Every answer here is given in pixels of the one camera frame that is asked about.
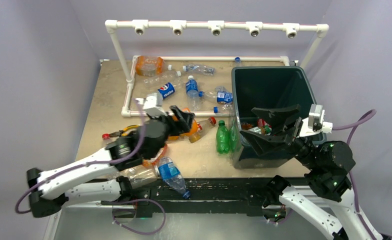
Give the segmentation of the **green cap white label bottle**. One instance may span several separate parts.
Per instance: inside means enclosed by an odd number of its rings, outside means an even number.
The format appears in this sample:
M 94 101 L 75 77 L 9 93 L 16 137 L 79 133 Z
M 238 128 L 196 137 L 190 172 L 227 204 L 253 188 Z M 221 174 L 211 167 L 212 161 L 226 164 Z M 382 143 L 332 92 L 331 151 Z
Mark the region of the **green cap white label bottle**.
M 249 131 L 260 134 L 260 135 L 269 135 L 272 129 L 268 125 L 264 126 L 256 126 L 249 129 Z

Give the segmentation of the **red cap red label bottle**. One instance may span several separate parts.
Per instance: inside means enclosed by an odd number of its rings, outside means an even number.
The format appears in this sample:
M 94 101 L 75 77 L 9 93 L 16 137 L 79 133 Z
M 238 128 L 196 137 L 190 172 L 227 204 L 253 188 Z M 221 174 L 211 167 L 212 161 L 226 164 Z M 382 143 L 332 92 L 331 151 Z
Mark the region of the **red cap red label bottle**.
M 197 127 L 198 127 L 198 131 L 202 131 L 202 130 L 209 130 L 211 128 L 213 128 L 217 123 L 217 120 L 214 117 L 208 117 L 205 120 L 201 120 L 197 123 Z

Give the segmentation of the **green plastic bottle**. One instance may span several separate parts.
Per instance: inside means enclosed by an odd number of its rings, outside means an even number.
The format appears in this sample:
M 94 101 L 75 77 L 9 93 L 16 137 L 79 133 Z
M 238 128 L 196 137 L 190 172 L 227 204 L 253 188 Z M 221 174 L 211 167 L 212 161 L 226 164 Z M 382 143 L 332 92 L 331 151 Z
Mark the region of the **green plastic bottle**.
M 216 151 L 219 154 L 228 154 L 230 152 L 230 132 L 226 127 L 225 121 L 218 122 L 216 132 Z

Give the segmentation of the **large red label water bottle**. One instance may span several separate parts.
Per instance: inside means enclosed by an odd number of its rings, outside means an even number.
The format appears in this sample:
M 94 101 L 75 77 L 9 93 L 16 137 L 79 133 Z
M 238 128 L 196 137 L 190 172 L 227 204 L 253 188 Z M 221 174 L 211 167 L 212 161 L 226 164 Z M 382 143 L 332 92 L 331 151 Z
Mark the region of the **large red label water bottle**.
M 258 118 L 256 124 L 259 128 L 261 127 L 270 127 L 270 125 L 262 118 Z

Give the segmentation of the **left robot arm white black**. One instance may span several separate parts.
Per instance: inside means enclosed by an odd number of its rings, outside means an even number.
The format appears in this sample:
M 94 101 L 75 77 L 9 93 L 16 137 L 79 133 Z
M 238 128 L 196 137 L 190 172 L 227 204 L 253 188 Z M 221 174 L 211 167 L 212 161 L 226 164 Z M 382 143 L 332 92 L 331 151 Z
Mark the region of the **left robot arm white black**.
M 143 120 L 126 136 L 118 137 L 94 154 L 63 167 L 49 171 L 31 168 L 26 172 L 29 186 L 26 196 L 33 217 L 53 215 L 74 200 L 116 200 L 122 205 L 132 201 L 132 189 L 117 181 L 92 187 L 89 182 L 154 158 L 170 136 L 188 133 L 195 118 L 194 113 L 182 111 L 176 105 L 170 106 L 169 111 L 157 103 L 143 103 L 138 107 L 149 119 Z

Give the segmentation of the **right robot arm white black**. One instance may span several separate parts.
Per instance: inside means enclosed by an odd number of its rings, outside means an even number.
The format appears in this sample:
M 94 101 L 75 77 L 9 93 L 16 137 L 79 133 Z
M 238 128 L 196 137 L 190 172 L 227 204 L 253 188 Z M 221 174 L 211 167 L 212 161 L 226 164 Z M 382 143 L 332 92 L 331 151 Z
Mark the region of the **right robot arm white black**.
M 300 109 L 298 104 L 285 108 L 254 107 L 252 112 L 271 126 L 271 133 L 241 130 L 240 134 L 259 156 L 283 150 L 298 160 L 309 170 L 304 176 L 307 185 L 331 212 L 321 209 L 279 175 L 266 184 L 264 203 L 289 207 L 329 240 L 387 240 L 389 236 L 373 227 L 359 205 L 349 178 L 356 164 L 350 146 L 343 141 L 315 145 L 310 136 L 330 133 L 333 124 L 325 121 L 322 105 L 313 104 L 306 118 L 298 116 Z

